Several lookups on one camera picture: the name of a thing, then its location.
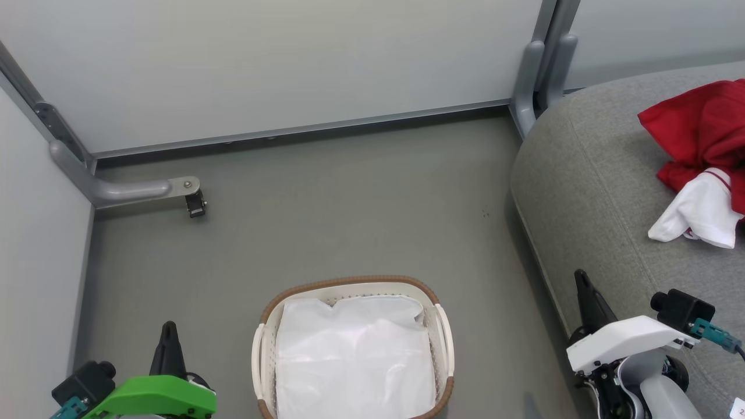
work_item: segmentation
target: gray sofa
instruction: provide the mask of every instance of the gray sofa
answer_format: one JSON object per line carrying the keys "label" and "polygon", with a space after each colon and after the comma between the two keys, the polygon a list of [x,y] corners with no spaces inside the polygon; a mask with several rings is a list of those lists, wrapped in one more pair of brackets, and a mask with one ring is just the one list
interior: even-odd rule
{"label": "gray sofa", "polygon": [[[714,323],[745,339],[745,235],[734,250],[647,231],[673,200],[656,177],[670,158],[639,124],[658,102],[718,80],[745,78],[745,62],[643,75],[571,94],[525,138],[512,191],[566,332],[580,325],[573,272],[587,271],[619,318],[655,317],[649,300],[677,288],[717,307]],[[676,351],[688,396],[705,419],[745,398],[745,362],[711,342]]]}

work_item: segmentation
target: white cloth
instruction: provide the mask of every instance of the white cloth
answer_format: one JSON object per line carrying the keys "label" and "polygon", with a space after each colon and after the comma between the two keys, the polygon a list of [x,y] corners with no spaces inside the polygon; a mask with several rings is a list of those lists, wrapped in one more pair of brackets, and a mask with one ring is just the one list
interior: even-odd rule
{"label": "white cloth", "polygon": [[735,248],[735,226],[743,218],[732,211],[729,175],[707,168],[686,183],[650,228],[650,239],[669,242],[680,235],[720,248]]}
{"label": "white cloth", "polygon": [[279,419],[404,419],[435,404],[423,308],[403,296],[285,304],[276,338]]}

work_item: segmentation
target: white laundry basket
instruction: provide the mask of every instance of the white laundry basket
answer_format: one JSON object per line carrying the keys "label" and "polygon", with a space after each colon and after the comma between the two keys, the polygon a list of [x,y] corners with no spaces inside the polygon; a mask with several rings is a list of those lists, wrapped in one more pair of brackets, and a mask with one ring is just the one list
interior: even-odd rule
{"label": "white laundry basket", "polygon": [[434,365],[437,398],[434,408],[416,419],[432,419],[448,404],[453,392],[455,356],[453,335],[445,310],[437,296],[421,281],[399,276],[350,277],[298,286],[277,295],[261,314],[261,323],[253,336],[251,374],[259,410],[265,419],[276,419],[276,336],[285,303],[299,298],[317,298],[329,305],[351,297],[369,295],[406,295],[424,307],[424,325]]}

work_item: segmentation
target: caster wheel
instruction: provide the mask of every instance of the caster wheel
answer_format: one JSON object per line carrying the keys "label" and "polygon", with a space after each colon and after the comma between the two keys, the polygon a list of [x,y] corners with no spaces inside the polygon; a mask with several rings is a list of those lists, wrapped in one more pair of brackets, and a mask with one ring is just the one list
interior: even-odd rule
{"label": "caster wheel", "polygon": [[188,211],[189,218],[201,217],[207,213],[207,203],[204,201],[201,190],[184,198],[186,198],[186,210]]}
{"label": "caster wheel", "polygon": [[688,369],[679,359],[668,356],[662,368],[662,375],[672,379],[684,393],[688,390]]}

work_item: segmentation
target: red cloth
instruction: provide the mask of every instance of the red cloth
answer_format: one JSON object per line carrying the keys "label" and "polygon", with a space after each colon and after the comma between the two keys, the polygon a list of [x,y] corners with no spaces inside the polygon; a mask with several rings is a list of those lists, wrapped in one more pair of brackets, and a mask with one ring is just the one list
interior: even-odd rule
{"label": "red cloth", "polygon": [[662,101],[639,121],[674,162],[657,177],[675,192],[704,169],[732,179],[732,209],[745,214],[745,79],[717,81]]}

